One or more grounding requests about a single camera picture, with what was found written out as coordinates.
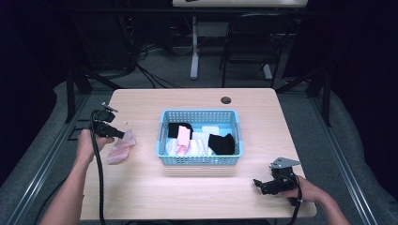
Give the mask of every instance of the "black curtain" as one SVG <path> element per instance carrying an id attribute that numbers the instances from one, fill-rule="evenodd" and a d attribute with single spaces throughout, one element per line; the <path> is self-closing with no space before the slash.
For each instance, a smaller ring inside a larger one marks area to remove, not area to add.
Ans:
<path id="1" fill-rule="evenodd" d="M 398 171 L 398 4 L 312 0 L 308 7 L 347 16 L 303 20 L 283 76 L 303 76 L 332 60 L 331 89 L 356 124 L 364 160 L 379 184 L 398 199 L 393 179 Z"/>
<path id="2" fill-rule="evenodd" d="M 56 101 L 51 68 L 39 66 L 14 27 L 9 5 L 0 5 L 0 185 L 49 118 Z"/>
<path id="3" fill-rule="evenodd" d="M 66 80 L 68 61 L 62 58 L 50 24 L 61 26 L 41 11 L 40 1 L 7 0 L 2 2 L 2 19 L 8 18 L 19 40 L 39 66 L 52 87 Z"/>

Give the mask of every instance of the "black cord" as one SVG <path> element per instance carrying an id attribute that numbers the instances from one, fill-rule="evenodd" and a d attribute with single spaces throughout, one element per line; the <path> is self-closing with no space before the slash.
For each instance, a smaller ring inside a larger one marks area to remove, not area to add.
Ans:
<path id="1" fill-rule="evenodd" d="M 295 183 L 298 186 L 298 202 L 296 203 L 296 207 L 295 207 L 295 211 L 293 212 L 292 219 L 288 223 L 289 225 L 295 224 L 296 218 L 298 217 L 298 213 L 299 213 L 299 207 L 300 207 L 300 205 L 302 203 L 302 191 L 301 191 L 301 187 L 299 186 L 299 178 L 297 176 L 296 176 L 296 182 Z"/>
<path id="2" fill-rule="evenodd" d="M 38 214 L 36 215 L 35 222 L 33 224 L 38 224 L 38 219 L 40 218 L 41 212 L 43 211 L 44 207 L 46 206 L 47 202 L 52 198 L 52 196 L 55 194 L 55 192 L 62 186 L 62 184 L 65 183 L 68 177 L 65 177 L 55 188 L 54 190 L 50 193 L 50 195 L 47 197 L 47 199 L 44 201 L 44 203 L 41 205 L 40 209 L 38 210 Z"/>
<path id="3" fill-rule="evenodd" d="M 157 83 L 158 85 L 160 85 L 163 88 L 169 88 L 166 85 L 164 85 L 163 83 L 170 85 L 172 88 L 182 88 L 181 86 L 179 86 L 175 83 L 168 82 L 168 81 L 164 80 L 163 78 L 160 78 L 160 77 L 156 76 L 155 74 L 147 71 L 146 69 L 141 67 L 138 63 L 136 64 L 136 67 L 138 69 L 140 69 L 140 71 L 148 78 L 148 80 L 152 83 L 153 88 L 156 88 L 155 83 Z"/>
<path id="4" fill-rule="evenodd" d="M 96 134 L 94 132 L 94 115 L 99 112 L 95 110 L 91 113 L 90 116 L 90 129 L 91 129 L 91 142 L 93 143 L 94 147 L 94 154 L 97 159 L 97 165 L 99 168 L 99 220 L 102 225 L 105 223 L 105 218 L 103 216 L 103 170 L 102 170 L 102 162 L 100 160 L 100 150 L 97 145 Z"/>

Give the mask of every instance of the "wooden table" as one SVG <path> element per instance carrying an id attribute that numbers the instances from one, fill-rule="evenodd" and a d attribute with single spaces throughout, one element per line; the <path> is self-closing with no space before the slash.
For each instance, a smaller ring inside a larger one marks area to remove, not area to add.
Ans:
<path id="1" fill-rule="evenodd" d="M 222 97 L 230 97 L 223 104 Z M 132 129 L 136 145 L 117 165 L 107 165 L 113 146 L 101 151 L 106 219 L 290 218 L 288 200 L 263 195 L 253 179 L 273 180 L 268 164 L 277 157 L 299 160 L 277 96 L 272 89 L 116 90 L 119 110 L 112 126 Z M 164 166 L 156 156 L 163 110 L 233 109 L 240 119 L 244 154 L 235 166 Z M 304 175 L 301 166 L 296 174 Z M 299 217 L 316 214 L 305 202 Z M 99 219 L 99 179 L 94 160 L 87 172 L 81 219 Z"/>

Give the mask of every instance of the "black cable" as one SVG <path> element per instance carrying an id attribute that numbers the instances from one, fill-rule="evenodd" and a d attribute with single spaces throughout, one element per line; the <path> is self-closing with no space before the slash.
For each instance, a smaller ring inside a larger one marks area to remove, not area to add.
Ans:
<path id="1" fill-rule="evenodd" d="M 140 55 L 139 55 L 139 60 L 145 60 L 146 57 L 149 55 L 149 48 L 148 46 L 145 44 L 143 44 L 143 48 L 141 49 Z"/>
<path id="2" fill-rule="evenodd" d="M 65 177 L 55 188 L 54 190 L 50 193 L 50 195 L 46 198 L 44 203 L 41 205 L 40 209 L 38 210 L 38 214 L 36 215 L 35 222 L 33 224 L 38 224 L 38 219 L 40 218 L 41 212 L 43 211 L 44 207 L 46 206 L 47 202 L 52 198 L 54 193 L 62 186 L 62 184 L 65 183 L 68 177 Z"/>
<path id="3" fill-rule="evenodd" d="M 164 80 L 163 78 L 158 77 L 157 75 L 147 71 L 146 69 L 144 69 L 143 67 L 141 67 L 138 63 L 136 64 L 136 67 L 138 69 L 140 69 L 140 71 L 149 79 L 149 81 L 152 83 L 152 87 L 156 88 L 156 85 L 154 84 L 157 83 L 159 86 L 163 87 L 163 88 L 169 88 L 166 85 L 164 85 L 163 83 L 166 83 L 168 85 L 170 85 L 172 88 L 182 88 L 181 86 L 172 83 L 172 82 L 168 82 L 166 80 Z"/>
<path id="4" fill-rule="evenodd" d="M 299 178 L 297 176 L 296 176 L 296 182 L 295 183 L 297 184 L 297 187 L 298 187 L 298 202 L 296 203 L 295 211 L 293 212 L 292 219 L 290 220 L 288 225 L 295 224 L 296 218 L 298 217 L 298 213 L 299 213 L 299 207 L 300 207 L 300 205 L 302 203 L 302 192 L 301 192 L 301 187 L 299 186 Z"/>
<path id="5" fill-rule="evenodd" d="M 94 115 L 99 112 L 95 110 L 91 113 L 90 116 L 90 130 L 91 130 L 91 142 L 94 147 L 94 154 L 97 159 L 97 165 L 99 168 L 99 220 L 102 225 L 105 225 L 105 218 L 103 216 L 103 170 L 102 170 L 102 162 L 100 160 L 100 150 L 97 145 L 96 134 L 94 132 Z"/>

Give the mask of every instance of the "black cloth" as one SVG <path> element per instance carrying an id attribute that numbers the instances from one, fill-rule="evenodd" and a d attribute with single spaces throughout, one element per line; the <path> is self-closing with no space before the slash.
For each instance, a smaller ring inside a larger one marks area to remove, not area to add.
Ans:
<path id="1" fill-rule="evenodd" d="M 208 147 L 210 147 L 217 155 L 234 155 L 235 140 L 229 133 L 225 137 L 210 134 L 208 138 Z"/>
<path id="2" fill-rule="evenodd" d="M 167 137 L 177 138 L 179 126 L 190 129 L 191 130 L 190 139 L 192 139 L 193 128 L 190 124 L 187 124 L 187 123 L 169 123 L 169 133 L 168 133 Z"/>

